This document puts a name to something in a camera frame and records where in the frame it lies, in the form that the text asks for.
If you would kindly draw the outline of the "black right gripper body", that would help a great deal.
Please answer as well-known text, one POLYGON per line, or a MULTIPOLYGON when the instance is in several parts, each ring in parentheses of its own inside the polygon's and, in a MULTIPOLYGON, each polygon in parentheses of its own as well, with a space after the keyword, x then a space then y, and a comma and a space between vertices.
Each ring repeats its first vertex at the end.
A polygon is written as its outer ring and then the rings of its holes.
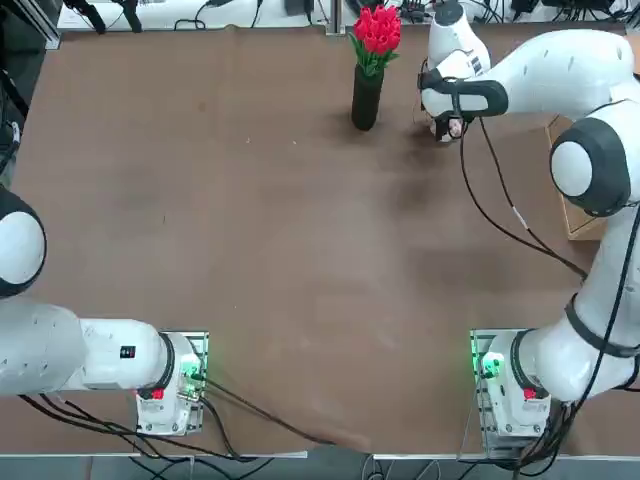
POLYGON ((468 126, 460 117, 442 117, 434 119, 431 131, 437 142, 450 143, 460 140, 466 133, 468 126))

